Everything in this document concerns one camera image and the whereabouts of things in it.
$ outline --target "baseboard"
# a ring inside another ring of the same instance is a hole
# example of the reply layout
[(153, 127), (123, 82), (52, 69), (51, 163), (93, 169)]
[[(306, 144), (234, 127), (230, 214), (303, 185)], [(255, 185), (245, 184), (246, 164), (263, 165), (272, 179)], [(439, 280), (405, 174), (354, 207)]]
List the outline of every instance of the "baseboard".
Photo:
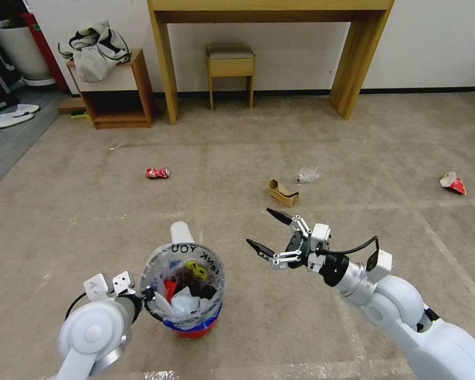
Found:
[[(257, 90), (253, 92), (254, 97), (274, 97), (274, 96), (322, 96), (329, 95), (330, 89), (323, 90)], [(382, 89), (361, 89), (361, 94), (408, 94), (408, 93), (452, 93), (452, 92), (475, 92), (475, 87), (415, 87), (415, 88), (382, 88)], [(179, 98), (201, 98), (210, 96), (208, 91), (182, 91), (178, 92)], [(246, 91), (213, 91), (213, 96), (218, 99), (239, 99), (246, 96)], [(164, 98), (163, 92), (154, 92), (155, 99)]]

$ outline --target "red trash can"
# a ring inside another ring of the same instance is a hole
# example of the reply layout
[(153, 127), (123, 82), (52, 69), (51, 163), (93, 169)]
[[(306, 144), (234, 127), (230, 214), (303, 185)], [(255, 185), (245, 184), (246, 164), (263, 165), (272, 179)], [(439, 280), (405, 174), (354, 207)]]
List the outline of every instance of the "red trash can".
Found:
[(54, 59), (53, 53), (51, 53), (51, 49), (49, 48), (48, 42), (46, 41), (46, 38), (44, 38), (44, 35), (41, 32), (41, 28), (37, 24), (35, 16), (29, 12), (25, 12), (20, 14), (20, 17), (25, 21), (26, 25), (28, 25), (28, 28), (32, 33), (33, 39), (37, 43), (37, 46), (39, 47), (44, 57), (44, 61), (46, 61), (47, 67), (49, 67), (49, 71), (55, 79), (58, 88), (61, 92), (67, 92), (69, 86), (67, 85), (67, 82), (65, 81), (65, 78), (63, 77), (63, 74), (60, 71), (60, 67)]

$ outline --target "clear plastic bag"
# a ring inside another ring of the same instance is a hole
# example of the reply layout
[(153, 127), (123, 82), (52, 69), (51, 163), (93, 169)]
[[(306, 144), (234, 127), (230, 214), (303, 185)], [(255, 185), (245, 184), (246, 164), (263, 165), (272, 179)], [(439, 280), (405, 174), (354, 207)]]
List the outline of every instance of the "clear plastic bag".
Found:
[(211, 300), (201, 302), (198, 311), (182, 316), (166, 314), (154, 300), (147, 302), (149, 312), (161, 317), (164, 325), (174, 329), (189, 330), (218, 315), (225, 290), (225, 272), (222, 262), (212, 250), (200, 244), (166, 244), (158, 247), (148, 258), (141, 274), (141, 289), (150, 285), (153, 290), (165, 297), (164, 281), (174, 279), (180, 282), (184, 276), (192, 277), (192, 271), (185, 267), (186, 263), (192, 260), (207, 272), (203, 281), (204, 285), (211, 285), (216, 289)]
[(297, 182), (315, 182), (318, 177), (320, 177), (320, 174), (317, 173), (317, 170), (317, 167), (301, 168), (297, 174)]

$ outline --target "red soda can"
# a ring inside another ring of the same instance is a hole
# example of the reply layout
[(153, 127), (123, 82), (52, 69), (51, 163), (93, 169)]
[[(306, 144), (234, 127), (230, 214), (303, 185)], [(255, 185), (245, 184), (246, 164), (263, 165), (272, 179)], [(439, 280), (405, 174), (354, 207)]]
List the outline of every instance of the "red soda can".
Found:
[(160, 170), (157, 170), (155, 168), (146, 169), (147, 178), (169, 178), (169, 176), (170, 171), (166, 167)]

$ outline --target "wooden console table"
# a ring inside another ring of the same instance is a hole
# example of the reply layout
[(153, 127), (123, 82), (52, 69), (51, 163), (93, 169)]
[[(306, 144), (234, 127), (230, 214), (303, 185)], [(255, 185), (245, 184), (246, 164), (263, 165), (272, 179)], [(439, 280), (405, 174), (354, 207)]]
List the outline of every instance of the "wooden console table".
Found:
[(394, 0), (147, 0), (170, 123), (178, 95), (168, 23), (351, 22), (329, 101), (349, 119)]

